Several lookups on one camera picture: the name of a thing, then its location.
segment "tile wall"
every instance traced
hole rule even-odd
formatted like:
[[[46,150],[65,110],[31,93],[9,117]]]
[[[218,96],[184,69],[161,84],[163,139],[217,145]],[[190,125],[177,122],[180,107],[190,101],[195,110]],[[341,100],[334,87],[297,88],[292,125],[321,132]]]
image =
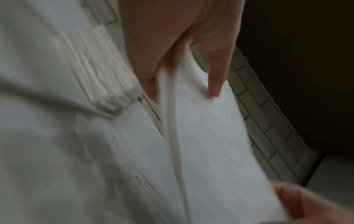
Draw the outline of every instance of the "tile wall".
[[[105,24],[117,45],[124,47],[116,0],[77,0],[92,24]],[[191,50],[204,71],[208,59],[196,44]],[[228,81],[244,118],[255,158],[270,180],[302,183],[312,173],[320,154],[310,150],[284,117],[255,72],[236,47]],[[155,126],[161,131],[159,107],[147,97],[141,99]]]

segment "skin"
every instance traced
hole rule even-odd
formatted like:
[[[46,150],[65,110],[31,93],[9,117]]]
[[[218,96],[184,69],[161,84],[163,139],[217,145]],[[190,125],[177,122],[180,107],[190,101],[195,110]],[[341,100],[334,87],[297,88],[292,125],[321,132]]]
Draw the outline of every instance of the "skin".
[[[293,221],[273,224],[351,224],[354,214],[305,188],[289,183],[272,183]]]
[[[118,2],[129,61],[152,100],[157,100],[157,72],[161,64],[176,42],[190,37],[209,56],[210,95],[220,95],[240,31],[244,0]]]

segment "hand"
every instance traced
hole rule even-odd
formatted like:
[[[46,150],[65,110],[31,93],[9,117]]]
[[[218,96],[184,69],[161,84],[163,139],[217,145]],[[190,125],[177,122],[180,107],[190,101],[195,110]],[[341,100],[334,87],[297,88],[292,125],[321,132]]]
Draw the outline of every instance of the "hand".
[[[272,183],[293,221],[276,224],[351,224],[354,214],[310,191],[288,183]]]
[[[240,30],[245,0],[119,0],[127,56],[141,87],[157,99],[157,71],[182,35],[209,56],[208,88],[218,97]]]

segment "human hand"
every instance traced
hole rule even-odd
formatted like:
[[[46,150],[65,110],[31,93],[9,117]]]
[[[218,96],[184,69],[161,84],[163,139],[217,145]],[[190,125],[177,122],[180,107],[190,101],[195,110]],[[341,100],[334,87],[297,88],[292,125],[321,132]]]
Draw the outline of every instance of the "human hand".
[[[139,83],[157,100],[157,72],[182,35],[209,57],[208,88],[218,97],[240,30],[245,0],[118,0],[128,59]]]
[[[272,182],[293,221],[272,224],[351,224],[354,214],[296,185]]]

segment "dark brown wall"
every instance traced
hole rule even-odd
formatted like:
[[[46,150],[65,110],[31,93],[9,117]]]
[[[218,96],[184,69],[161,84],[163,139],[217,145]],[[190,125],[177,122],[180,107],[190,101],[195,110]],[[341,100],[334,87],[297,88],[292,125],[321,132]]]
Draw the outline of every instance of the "dark brown wall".
[[[354,2],[246,0],[237,45],[313,149],[354,155]]]

